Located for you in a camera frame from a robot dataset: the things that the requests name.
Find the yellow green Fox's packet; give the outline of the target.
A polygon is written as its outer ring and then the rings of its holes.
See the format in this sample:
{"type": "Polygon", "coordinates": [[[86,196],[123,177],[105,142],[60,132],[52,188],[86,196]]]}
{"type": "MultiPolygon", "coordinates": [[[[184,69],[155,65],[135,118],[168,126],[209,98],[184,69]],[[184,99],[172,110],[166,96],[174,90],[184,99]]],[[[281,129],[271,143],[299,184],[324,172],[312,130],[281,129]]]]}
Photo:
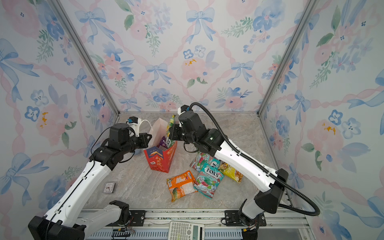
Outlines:
{"type": "Polygon", "coordinates": [[[170,118],[170,121],[169,121],[169,123],[167,125],[167,130],[166,130],[166,146],[167,146],[168,149],[171,148],[174,145],[174,143],[175,143],[175,141],[172,140],[171,137],[170,137],[170,134],[171,134],[170,130],[173,127],[173,125],[175,124],[175,120],[176,120],[176,116],[172,115],[172,117],[170,118]]]}

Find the purple Fox's berries packet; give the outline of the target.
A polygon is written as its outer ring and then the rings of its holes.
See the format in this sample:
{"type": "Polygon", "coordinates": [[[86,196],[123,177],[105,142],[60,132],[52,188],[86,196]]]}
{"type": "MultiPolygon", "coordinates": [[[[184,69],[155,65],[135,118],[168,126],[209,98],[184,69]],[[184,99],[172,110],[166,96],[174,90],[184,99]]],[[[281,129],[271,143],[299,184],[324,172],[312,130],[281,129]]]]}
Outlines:
{"type": "Polygon", "coordinates": [[[160,143],[158,144],[157,146],[159,149],[161,149],[162,151],[166,151],[168,149],[168,145],[167,145],[167,138],[165,136],[163,136],[160,140],[160,143]]]}

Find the red paper gift bag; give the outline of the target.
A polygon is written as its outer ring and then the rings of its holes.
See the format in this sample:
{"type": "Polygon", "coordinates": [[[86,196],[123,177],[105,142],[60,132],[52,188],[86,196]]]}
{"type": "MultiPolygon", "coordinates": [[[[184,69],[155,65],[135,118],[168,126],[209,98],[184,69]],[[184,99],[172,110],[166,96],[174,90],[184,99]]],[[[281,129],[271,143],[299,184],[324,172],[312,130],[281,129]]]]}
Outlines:
{"type": "Polygon", "coordinates": [[[166,136],[167,125],[168,122],[161,118],[155,121],[152,130],[150,130],[152,139],[149,142],[149,147],[144,150],[150,169],[163,173],[169,173],[178,146],[175,142],[174,145],[166,151],[162,151],[157,147],[161,138],[166,136]]]}

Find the teal Fox's candy packet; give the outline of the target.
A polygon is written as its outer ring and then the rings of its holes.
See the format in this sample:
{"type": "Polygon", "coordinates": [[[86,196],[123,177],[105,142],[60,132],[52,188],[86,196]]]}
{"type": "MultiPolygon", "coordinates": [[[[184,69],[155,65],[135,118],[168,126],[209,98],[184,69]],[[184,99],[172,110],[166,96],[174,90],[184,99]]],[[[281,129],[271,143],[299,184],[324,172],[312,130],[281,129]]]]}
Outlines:
{"type": "Polygon", "coordinates": [[[224,174],[205,163],[194,181],[194,188],[205,197],[212,199],[223,178],[224,174]]]}

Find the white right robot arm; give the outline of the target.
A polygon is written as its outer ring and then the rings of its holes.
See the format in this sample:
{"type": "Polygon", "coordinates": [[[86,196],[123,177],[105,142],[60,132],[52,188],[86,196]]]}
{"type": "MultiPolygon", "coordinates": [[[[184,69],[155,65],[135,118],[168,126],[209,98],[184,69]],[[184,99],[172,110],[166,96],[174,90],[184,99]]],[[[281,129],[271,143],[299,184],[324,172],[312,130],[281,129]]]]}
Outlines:
{"type": "Polygon", "coordinates": [[[240,222],[252,226],[262,213],[275,214],[285,191],[279,181],[286,182],[288,173],[261,164],[227,139],[219,128],[206,128],[199,115],[188,106],[182,106],[178,115],[179,124],[170,129],[171,140],[193,144],[200,152],[224,161],[258,188],[254,198],[242,203],[238,211],[240,222]]]}

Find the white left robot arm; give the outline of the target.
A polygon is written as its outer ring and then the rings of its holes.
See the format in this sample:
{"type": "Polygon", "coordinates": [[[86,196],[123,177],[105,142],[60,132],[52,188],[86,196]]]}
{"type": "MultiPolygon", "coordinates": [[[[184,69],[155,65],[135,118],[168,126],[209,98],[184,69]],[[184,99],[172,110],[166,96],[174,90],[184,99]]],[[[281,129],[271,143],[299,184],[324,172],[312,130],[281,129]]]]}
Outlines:
{"type": "Polygon", "coordinates": [[[146,149],[152,135],[140,132],[139,124],[115,124],[109,137],[92,152],[85,169],[70,189],[44,216],[35,216],[28,229],[35,240],[84,240],[109,224],[125,229],[132,221],[129,204],[112,201],[86,217],[79,215],[98,185],[114,168],[125,162],[124,156],[146,149]]]}

